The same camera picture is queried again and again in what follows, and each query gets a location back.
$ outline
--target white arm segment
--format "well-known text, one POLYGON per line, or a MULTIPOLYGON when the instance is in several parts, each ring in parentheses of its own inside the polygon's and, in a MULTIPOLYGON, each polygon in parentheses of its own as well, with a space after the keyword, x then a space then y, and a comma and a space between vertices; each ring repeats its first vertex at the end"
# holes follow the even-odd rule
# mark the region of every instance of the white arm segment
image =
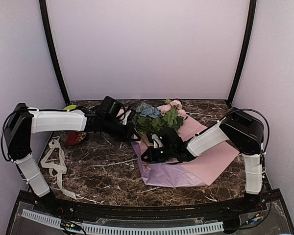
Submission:
POLYGON ((197 157, 208 149, 229 140, 228 136, 219 128, 221 122, 218 122, 199 136, 193 137, 187 144, 187 150, 197 157))
POLYGON ((260 164, 260 154, 242 154, 245 164, 246 185, 245 190, 250 194, 258 194, 262 188, 262 165, 260 164))
POLYGON ((16 160, 15 163, 22 172, 24 180, 31 186, 38 197, 42 197, 50 192, 50 188, 32 154, 28 154, 23 159, 16 160))
POLYGON ((31 133, 44 131, 83 131, 87 118, 81 110, 61 111, 29 111, 34 115, 31 133))

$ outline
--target white vent grille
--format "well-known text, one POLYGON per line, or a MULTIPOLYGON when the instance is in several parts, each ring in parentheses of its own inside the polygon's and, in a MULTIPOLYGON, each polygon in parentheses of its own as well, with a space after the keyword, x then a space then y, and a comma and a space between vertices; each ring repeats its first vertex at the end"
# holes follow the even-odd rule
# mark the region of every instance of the white vent grille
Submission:
MULTIPOLYGON (((38 223, 60 229, 61 219, 49 215, 40 214, 34 211, 23 209, 22 217, 38 223)), ((223 223, 185 226, 177 228, 120 228, 99 226, 88 223, 77 223, 82 226, 88 235, 200 235, 224 231, 223 223)))

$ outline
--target marble table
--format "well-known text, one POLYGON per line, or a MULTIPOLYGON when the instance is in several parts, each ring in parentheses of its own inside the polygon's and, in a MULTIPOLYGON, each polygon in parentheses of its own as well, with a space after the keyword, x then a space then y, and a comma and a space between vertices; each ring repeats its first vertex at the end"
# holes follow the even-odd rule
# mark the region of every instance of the marble table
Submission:
MULTIPOLYGON (((125 107, 137 107, 146 102, 162 105, 164 100, 123 100, 125 107)), ((201 124, 209 126, 227 112, 223 100, 182 100, 183 108, 201 124)), ((76 101, 75 105, 91 108, 100 101, 76 101)), ((56 178, 47 169, 41 171, 57 198, 113 206, 178 206, 224 201, 244 196, 245 172, 239 155, 209 187, 160 188, 144 184, 137 165, 137 156, 130 143, 114 142, 106 134, 88 133, 75 146, 63 144, 65 132, 55 132, 66 155, 67 174, 63 187, 77 194, 77 200, 59 190, 56 178)), ((50 159, 59 163, 58 151, 50 159)))

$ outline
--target wrapping paper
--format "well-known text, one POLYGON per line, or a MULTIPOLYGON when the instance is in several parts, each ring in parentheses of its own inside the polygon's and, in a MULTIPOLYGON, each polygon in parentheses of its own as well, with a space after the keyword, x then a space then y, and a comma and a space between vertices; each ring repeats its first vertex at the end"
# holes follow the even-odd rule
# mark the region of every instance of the wrapping paper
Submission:
MULTIPOLYGON (((179 130, 183 141, 193 137, 207 127, 188 116, 179 130)), ((151 144, 146 136, 132 146, 138 156, 138 167, 146 185, 160 187, 199 187, 211 185, 238 155, 238 151, 228 143, 221 143, 197 157, 195 160, 180 164, 147 164, 141 160, 151 144)))

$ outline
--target white ribbon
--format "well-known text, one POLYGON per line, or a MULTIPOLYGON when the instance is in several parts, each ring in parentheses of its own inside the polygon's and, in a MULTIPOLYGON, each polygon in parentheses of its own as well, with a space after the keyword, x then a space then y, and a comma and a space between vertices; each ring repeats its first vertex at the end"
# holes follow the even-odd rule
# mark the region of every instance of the white ribbon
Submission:
POLYGON ((41 166, 43 168, 49 168, 49 174, 51 177, 57 177, 57 184, 59 189, 61 189, 62 193, 66 195, 67 197, 71 197, 74 199, 77 199, 75 196, 74 192, 68 191, 63 188, 62 186, 62 175, 67 173, 67 167, 65 166, 65 154, 63 149, 61 148, 60 142, 59 142, 60 137, 57 139, 52 139, 49 142, 49 147, 50 150, 48 153, 44 156, 44 158, 41 160, 41 166), (54 151, 54 149, 58 148, 59 149, 59 158, 60 158, 60 164, 55 164, 55 163, 46 163, 48 158, 51 156, 51 153, 54 151))

